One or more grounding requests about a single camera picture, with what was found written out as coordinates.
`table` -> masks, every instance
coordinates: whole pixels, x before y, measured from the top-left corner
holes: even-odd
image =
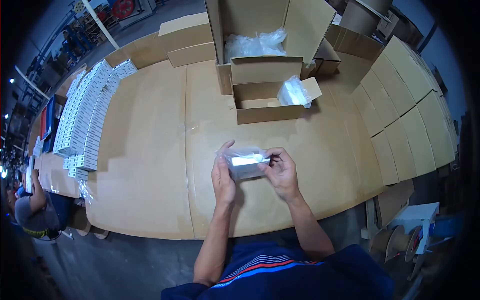
[[[381,193],[370,137],[349,97],[371,63],[341,59],[340,74],[320,81],[323,95],[308,115],[244,125],[236,123],[232,96],[220,94],[214,61],[173,68],[166,60],[123,79],[105,118],[98,170],[87,182],[94,197],[86,201],[89,221],[141,237],[205,238],[215,207],[214,151],[232,138],[235,146],[284,147],[318,219]],[[42,186],[75,195],[75,179],[51,156],[41,156]],[[238,183],[231,236],[292,225],[267,179]]]

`plastic bag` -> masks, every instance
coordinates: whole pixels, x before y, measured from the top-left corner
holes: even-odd
[[[262,45],[258,37],[229,35],[225,43],[225,63],[230,63],[230,58],[239,56],[263,55]]]
[[[225,63],[230,63],[232,57],[287,55],[282,46],[286,36],[283,27],[257,37],[229,35],[225,43]]]
[[[310,108],[312,105],[312,97],[308,95],[307,90],[303,87],[297,75],[293,75],[290,79],[283,82],[276,97],[283,106],[303,105],[305,108]]]
[[[282,46],[286,37],[287,32],[283,27],[271,33],[260,33],[259,39],[264,52],[263,55],[287,55]]]
[[[259,147],[228,148],[222,153],[215,151],[215,156],[220,154],[225,157],[234,180],[263,176],[265,174],[257,167],[258,164],[270,163],[270,157],[266,151]]]

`person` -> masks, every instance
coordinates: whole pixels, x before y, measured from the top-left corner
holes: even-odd
[[[161,299],[391,299],[393,281],[359,245],[335,252],[300,193],[296,165],[285,149],[267,153],[270,164],[258,168],[287,203],[300,247],[234,248],[224,269],[236,184],[219,155],[211,173],[216,205],[193,283],[166,288]]]
[[[7,188],[10,213],[26,233],[35,238],[48,236],[52,239],[58,236],[59,230],[65,230],[67,225],[79,229],[86,227],[84,207],[74,205],[73,200],[67,197],[44,191],[38,180],[37,169],[32,170],[30,178],[31,195],[17,199],[13,190]]]

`gray shirt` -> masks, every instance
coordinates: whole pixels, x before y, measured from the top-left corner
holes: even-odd
[[[30,196],[19,198],[15,202],[15,219],[24,231],[35,237],[47,235],[48,230],[60,229],[60,221],[48,192],[44,192],[47,206],[32,214]]]

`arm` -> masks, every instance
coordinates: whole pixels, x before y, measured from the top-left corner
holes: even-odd
[[[270,165],[259,164],[275,192],[287,202],[300,246],[312,260],[321,261],[335,253],[332,242],[320,227],[298,188],[295,162],[284,148],[267,150]]]
[[[34,214],[47,205],[47,200],[45,199],[45,194],[43,193],[42,186],[38,180],[38,170],[32,170],[31,179],[33,195],[30,196],[30,209],[32,210],[32,214]]]
[[[231,147],[233,143],[233,140],[226,142],[219,152]],[[208,287],[216,284],[222,275],[236,188],[223,156],[215,159],[211,175],[216,205],[207,236],[193,268],[193,282]]]

